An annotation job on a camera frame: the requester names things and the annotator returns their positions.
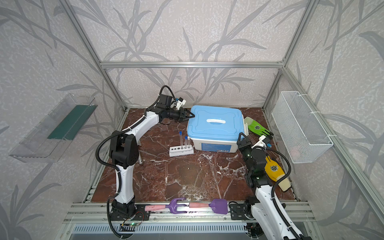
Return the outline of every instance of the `clear plastic tray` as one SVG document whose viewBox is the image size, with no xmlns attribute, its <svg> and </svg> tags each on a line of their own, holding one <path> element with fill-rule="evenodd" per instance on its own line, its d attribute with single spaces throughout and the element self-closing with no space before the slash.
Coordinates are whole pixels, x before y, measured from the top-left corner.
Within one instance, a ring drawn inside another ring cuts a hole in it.
<svg viewBox="0 0 384 240">
<path fill-rule="evenodd" d="M 9 155 L 22 162 L 57 162 L 96 107 L 94 97 L 68 94 Z"/>
</svg>

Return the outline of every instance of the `blue lid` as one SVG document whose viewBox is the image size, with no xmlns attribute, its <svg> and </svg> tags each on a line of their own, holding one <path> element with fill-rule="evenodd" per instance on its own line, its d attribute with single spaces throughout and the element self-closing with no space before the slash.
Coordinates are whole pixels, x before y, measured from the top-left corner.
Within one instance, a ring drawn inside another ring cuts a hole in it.
<svg viewBox="0 0 384 240">
<path fill-rule="evenodd" d="M 193 106 L 194 118 L 189 119 L 187 133 L 191 138 L 237 141 L 244 132 L 243 115 L 239 109 Z"/>
</svg>

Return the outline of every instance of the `wallpaper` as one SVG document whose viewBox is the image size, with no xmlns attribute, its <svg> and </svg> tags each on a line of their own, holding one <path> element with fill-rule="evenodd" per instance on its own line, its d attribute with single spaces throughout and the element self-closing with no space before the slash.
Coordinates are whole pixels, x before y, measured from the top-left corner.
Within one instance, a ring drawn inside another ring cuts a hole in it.
<svg viewBox="0 0 384 240">
<path fill-rule="evenodd" d="M 288 67 L 384 197 L 384 1 L 317 6 Z"/>
<path fill-rule="evenodd" d="M 275 68 L 109 69 L 127 106 L 141 107 L 151 105 L 164 84 L 185 106 L 262 107 L 276 74 Z"/>
<path fill-rule="evenodd" d="M 68 207 L 80 202 L 98 163 L 96 146 L 122 115 L 56 1 L 0 3 L 0 238 L 54 239 Z M 56 163 L 8 154 L 68 93 L 98 105 Z"/>
<path fill-rule="evenodd" d="M 281 61 L 307 0 L 70 0 L 102 61 Z"/>
<path fill-rule="evenodd" d="M 265 116 L 270 130 L 275 134 L 273 139 L 277 142 L 278 149 L 289 157 L 272 117 L 272 110 L 281 91 L 294 91 L 284 76 L 265 108 Z M 291 166 L 290 178 L 295 194 L 299 199 L 310 203 L 324 239 L 384 239 L 381 222 L 368 207 L 332 148 L 313 163 L 291 162 Z"/>
</svg>

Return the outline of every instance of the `pink handle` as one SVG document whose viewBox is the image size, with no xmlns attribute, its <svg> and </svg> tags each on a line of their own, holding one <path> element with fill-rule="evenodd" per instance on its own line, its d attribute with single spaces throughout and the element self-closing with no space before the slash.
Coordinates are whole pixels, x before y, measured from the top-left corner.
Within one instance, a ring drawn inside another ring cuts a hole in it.
<svg viewBox="0 0 384 240">
<path fill-rule="evenodd" d="M 189 207 L 209 207 L 209 204 L 204 204 L 201 202 L 191 202 L 189 203 Z"/>
<path fill-rule="evenodd" d="M 155 211 L 166 208 L 165 205 L 146 205 L 144 210 L 145 211 Z"/>
</svg>

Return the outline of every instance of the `vent grille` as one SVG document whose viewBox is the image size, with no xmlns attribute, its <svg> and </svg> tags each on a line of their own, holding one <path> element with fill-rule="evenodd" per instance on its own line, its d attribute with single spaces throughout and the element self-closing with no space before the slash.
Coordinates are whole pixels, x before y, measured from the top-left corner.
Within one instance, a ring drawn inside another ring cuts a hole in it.
<svg viewBox="0 0 384 240">
<path fill-rule="evenodd" d="M 126 227 L 134 233 L 242 233 L 245 223 L 142 223 L 137 227 Z M 113 223 L 116 231 L 120 224 Z M 109 233 L 108 224 L 77 223 L 72 234 Z"/>
</svg>

